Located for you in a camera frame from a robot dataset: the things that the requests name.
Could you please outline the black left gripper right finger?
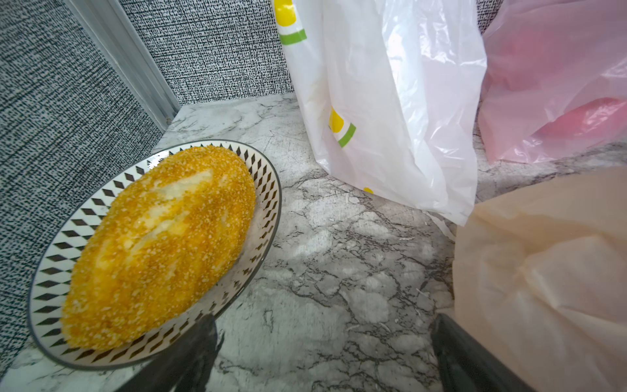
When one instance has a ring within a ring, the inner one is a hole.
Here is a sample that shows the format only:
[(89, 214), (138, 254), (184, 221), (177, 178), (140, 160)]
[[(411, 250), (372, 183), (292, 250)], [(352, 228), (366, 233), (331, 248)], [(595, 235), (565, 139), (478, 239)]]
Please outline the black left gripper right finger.
[(448, 315), (437, 315), (431, 339), (445, 391), (532, 390)]

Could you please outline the beige plastic bag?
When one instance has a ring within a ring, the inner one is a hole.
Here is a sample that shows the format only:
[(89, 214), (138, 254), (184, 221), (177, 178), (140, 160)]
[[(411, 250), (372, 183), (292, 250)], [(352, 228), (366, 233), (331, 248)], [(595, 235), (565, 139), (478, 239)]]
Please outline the beige plastic bag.
[(625, 390), (625, 168), (478, 204), (452, 276), (449, 317), (531, 391)]

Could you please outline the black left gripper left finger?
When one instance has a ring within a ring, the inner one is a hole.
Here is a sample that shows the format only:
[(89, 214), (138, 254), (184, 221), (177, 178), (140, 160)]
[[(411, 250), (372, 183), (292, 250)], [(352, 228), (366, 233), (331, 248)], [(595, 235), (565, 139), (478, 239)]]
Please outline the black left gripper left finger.
[(204, 391), (224, 338), (214, 315), (205, 315), (120, 391)]

